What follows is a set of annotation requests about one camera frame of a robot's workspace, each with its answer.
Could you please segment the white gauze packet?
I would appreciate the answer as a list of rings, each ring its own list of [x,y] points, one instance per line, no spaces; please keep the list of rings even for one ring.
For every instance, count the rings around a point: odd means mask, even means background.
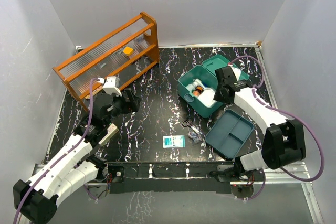
[[[214,100],[215,90],[212,88],[206,88],[197,97],[197,99],[207,108],[211,108],[216,101]]]

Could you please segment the brown medicine bottle orange cap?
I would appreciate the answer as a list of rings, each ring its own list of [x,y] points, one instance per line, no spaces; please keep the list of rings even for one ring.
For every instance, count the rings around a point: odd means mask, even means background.
[[[204,88],[202,86],[197,86],[194,90],[193,90],[193,94],[195,97],[199,97],[204,91]]]

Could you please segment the teal medicine box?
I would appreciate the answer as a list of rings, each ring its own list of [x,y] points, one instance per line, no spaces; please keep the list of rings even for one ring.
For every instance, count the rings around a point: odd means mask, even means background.
[[[179,78],[178,94],[184,101],[187,102],[201,117],[207,118],[211,116],[223,104],[216,101],[211,107],[205,107],[192,92],[189,92],[186,86],[193,82],[195,79],[200,79],[203,88],[212,88],[216,91],[218,81],[216,78],[215,70],[225,67],[230,63],[222,55],[215,55],[205,61],[201,65],[197,65]]]

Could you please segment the blue-grey divider tray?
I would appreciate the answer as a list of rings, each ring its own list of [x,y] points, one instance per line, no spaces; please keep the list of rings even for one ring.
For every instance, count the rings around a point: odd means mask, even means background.
[[[253,130],[251,121],[228,109],[206,134],[205,142],[219,155],[234,159]]]

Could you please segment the small tape roll bag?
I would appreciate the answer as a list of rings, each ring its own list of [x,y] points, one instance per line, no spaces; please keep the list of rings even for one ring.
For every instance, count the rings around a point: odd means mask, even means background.
[[[195,133],[194,131],[189,131],[188,137],[194,142],[194,143],[199,143],[202,140],[200,139],[199,135]]]

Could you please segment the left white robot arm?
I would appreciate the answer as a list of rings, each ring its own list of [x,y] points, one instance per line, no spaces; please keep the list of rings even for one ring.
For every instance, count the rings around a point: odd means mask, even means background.
[[[67,143],[40,171],[13,187],[13,222],[19,215],[32,223],[48,223],[59,205],[87,182],[104,181],[108,168],[91,154],[118,131],[112,120],[138,112],[141,98],[126,88],[121,95],[101,93],[90,100],[89,112],[75,127]]]

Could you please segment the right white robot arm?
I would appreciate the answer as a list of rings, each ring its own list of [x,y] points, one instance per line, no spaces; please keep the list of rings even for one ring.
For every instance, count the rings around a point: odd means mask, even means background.
[[[255,170],[278,169],[306,157],[303,125],[273,110],[248,80],[240,80],[234,67],[227,65],[215,70],[218,85],[214,100],[235,104],[259,126],[264,135],[262,148],[234,159],[228,171],[240,180],[247,180]]]

